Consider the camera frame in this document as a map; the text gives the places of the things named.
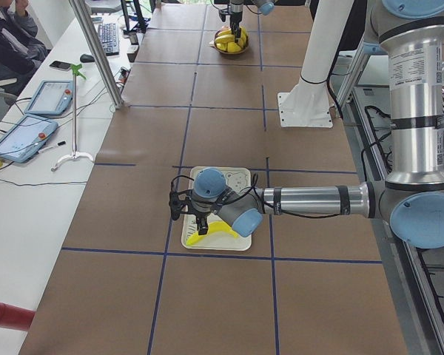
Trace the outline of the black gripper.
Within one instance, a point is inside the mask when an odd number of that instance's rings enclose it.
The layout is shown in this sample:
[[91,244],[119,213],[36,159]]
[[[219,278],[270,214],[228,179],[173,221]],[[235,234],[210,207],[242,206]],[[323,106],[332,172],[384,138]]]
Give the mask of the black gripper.
[[232,34],[238,40],[241,37],[241,27],[239,24],[243,18],[243,3],[230,3],[229,16]]
[[207,218],[212,213],[214,203],[205,200],[186,198],[186,214],[196,216],[197,231],[199,235],[207,234],[209,225]]

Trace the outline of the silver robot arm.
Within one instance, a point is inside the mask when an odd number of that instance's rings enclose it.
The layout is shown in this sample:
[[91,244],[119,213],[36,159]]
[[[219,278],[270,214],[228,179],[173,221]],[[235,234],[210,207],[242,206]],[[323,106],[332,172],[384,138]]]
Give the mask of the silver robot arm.
[[231,34],[235,36],[235,40],[238,40],[241,37],[241,22],[243,19],[243,9],[248,7],[249,4],[256,7],[257,15],[269,15],[276,6],[305,6],[308,7],[311,11],[315,11],[317,9],[319,1],[270,1],[270,0],[252,0],[252,1],[244,1],[244,0],[230,0],[228,4],[218,10],[219,17],[221,21],[225,21],[226,18],[229,18],[229,29],[231,30]]
[[444,246],[444,1],[362,1],[360,7],[360,37],[388,56],[393,165],[387,177],[356,186],[250,186],[235,192],[220,170],[209,167],[191,189],[171,192],[173,219],[192,214],[198,232],[206,234],[206,219],[215,214],[246,237],[265,214],[361,214],[385,221],[418,248]]

